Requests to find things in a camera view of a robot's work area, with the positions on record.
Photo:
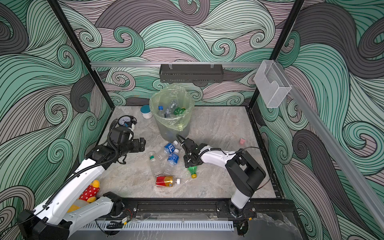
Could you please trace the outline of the teal lid white jar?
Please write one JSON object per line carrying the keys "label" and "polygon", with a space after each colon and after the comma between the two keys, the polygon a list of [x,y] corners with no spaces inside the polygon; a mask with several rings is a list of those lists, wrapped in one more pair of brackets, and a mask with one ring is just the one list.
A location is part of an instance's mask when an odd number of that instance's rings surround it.
{"label": "teal lid white jar", "polygon": [[141,107],[140,109],[141,111],[141,114],[142,114],[142,117],[146,120],[149,120],[153,117],[153,114],[150,110],[150,106],[149,105],[144,105]]}

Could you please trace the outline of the clear bottle white cap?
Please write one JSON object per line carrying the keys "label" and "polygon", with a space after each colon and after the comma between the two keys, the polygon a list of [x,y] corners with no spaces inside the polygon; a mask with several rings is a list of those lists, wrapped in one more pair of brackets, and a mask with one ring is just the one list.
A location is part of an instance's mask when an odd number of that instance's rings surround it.
{"label": "clear bottle white cap", "polygon": [[169,106],[166,109],[166,118],[170,118],[171,115],[174,115],[174,110],[179,106],[178,102],[176,100],[172,100],[169,104]]}

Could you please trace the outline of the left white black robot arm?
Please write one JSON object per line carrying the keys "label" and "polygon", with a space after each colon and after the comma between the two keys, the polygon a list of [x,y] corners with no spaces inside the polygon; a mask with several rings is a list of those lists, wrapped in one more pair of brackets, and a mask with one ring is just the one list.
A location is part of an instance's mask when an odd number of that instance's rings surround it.
{"label": "left white black robot arm", "polygon": [[66,240],[74,232],[103,216],[120,217],[124,210],[123,199],[108,192],[102,197],[69,212],[82,193],[88,196],[88,187],[110,165],[127,154],[145,150],[146,140],[136,139],[131,129],[110,129],[107,142],[94,147],[75,172],[55,192],[34,210],[24,210],[17,217],[17,226],[26,240]]}

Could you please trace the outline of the small pink cube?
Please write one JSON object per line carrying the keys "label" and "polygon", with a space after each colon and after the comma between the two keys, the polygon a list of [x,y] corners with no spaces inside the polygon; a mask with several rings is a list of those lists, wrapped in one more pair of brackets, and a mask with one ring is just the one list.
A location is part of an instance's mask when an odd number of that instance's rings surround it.
{"label": "small pink cube", "polygon": [[240,140],[239,140],[239,144],[240,144],[240,145],[244,145],[245,143],[246,143],[246,140],[243,139],[243,138],[240,138]]}

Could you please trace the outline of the black wall shelf tray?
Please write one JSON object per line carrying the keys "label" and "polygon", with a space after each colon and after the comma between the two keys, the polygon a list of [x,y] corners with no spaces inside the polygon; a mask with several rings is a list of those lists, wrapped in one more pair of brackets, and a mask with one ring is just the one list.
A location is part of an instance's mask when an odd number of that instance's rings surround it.
{"label": "black wall shelf tray", "polygon": [[220,83],[224,79],[222,65],[162,64],[159,71],[162,83]]}

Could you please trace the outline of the red yellow label bottle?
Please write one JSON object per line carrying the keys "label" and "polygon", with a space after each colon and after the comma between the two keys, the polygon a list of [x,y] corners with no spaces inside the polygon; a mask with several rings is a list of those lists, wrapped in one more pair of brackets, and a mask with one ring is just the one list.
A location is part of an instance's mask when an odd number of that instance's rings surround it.
{"label": "red yellow label bottle", "polygon": [[180,183],[181,180],[179,178],[174,178],[173,176],[157,176],[156,178],[157,187],[174,187]]}

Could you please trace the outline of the mesh bin with green bag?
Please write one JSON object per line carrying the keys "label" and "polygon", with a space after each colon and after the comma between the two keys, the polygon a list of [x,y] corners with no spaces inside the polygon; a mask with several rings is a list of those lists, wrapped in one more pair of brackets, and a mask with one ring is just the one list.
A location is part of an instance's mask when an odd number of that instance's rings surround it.
{"label": "mesh bin with green bag", "polygon": [[195,99],[187,84],[168,85],[150,98],[149,106],[163,139],[172,142],[177,135],[188,136]]}

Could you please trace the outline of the Pocari Sweat bottle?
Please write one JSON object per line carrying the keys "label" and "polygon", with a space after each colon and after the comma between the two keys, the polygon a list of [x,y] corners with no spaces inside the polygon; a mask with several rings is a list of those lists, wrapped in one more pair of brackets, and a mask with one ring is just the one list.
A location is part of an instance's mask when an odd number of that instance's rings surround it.
{"label": "Pocari Sweat bottle", "polygon": [[175,149],[174,152],[168,157],[165,165],[165,174],[172,175],[175,167],[179,161],[179,149]]}

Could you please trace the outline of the clear bottle green band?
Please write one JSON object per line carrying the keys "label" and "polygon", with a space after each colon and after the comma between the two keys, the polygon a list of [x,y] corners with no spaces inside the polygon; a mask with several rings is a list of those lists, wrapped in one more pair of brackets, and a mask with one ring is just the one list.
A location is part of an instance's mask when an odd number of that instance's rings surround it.
{"label": "clear bottle green band", "polygon": [[164,173],[162,159],[154,151],[149,153],[149,163],[154,177],[161,176]]}

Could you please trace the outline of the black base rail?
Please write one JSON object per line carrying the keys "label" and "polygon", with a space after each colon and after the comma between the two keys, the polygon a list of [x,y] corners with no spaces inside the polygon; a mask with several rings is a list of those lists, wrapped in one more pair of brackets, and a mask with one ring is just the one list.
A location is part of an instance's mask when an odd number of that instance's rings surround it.
{"label": "black base rail", "polygon": [[208,216],[242,220],[266,214],[279,220],[298,218],[293,201],[282,199],[250,199],[242,210],[235,213],[227,198],[123,198],[123,210],[119,218],[144,217],[152,214],[206,214]]}

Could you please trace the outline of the green bottle yellow cap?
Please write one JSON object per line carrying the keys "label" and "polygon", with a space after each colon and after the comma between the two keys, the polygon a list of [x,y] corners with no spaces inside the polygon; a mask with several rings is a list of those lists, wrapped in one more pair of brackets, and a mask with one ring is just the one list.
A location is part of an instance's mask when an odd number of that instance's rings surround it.
{"label": "green bottle yellow cap", "polygon": [[188,171],[190,172],[192,179],[197,178],[197,168],[198,168],[197,166],[188,167]]}

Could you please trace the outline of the yellow plush toy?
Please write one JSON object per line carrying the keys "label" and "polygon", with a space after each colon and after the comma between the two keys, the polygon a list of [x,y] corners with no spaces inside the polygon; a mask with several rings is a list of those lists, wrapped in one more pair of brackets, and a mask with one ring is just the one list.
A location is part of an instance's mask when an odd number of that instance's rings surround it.
{"label": "yellow plush toy", "polygon": [[74,212],[80,208],[83,208],[90,203],[93,203],[97,200],[96,196],[100,190],[100,182],[98,180],[94,180],[79,196],[77,200],[72,204],[72,206],[68,209],[68,213]]}

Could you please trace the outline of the blue label bottle white cap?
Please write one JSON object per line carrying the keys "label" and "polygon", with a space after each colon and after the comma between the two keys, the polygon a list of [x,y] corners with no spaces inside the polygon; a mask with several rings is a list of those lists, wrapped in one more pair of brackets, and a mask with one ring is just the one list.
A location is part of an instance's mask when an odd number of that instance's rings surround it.
{"label": "blue label bottle white cap", "polygon": [[164,147],[156,152],[156,157],[159,160],[167,160],[169,156],[176,150],[178,141],[167,143]]}

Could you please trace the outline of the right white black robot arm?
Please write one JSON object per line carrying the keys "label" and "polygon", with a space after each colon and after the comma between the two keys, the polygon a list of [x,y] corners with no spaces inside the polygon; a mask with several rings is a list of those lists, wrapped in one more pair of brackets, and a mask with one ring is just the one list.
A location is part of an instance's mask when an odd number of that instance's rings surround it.
{"label": "right white black robot arm", "polygon": [[267,176],[265,170],[247,151],[248,148],[224,151],[207,144],[197,145],[190,138],[185,139],[180,135],[177,135],[177,139],[185,151],[186,168],[211,164],[227,170],[236,187],[231,197],[230,210],[233,215],[239,214]]}

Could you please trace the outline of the clear acrylic wall holder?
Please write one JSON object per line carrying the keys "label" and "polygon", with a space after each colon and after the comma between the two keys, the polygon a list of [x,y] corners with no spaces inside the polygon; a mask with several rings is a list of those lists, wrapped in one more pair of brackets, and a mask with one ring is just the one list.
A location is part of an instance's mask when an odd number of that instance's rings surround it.
{"label": "clear acrylic wall holder", "polygon": [[261,63],[254,82],[269,109],[278,108],[292,89],[283,66],[273,60]]}

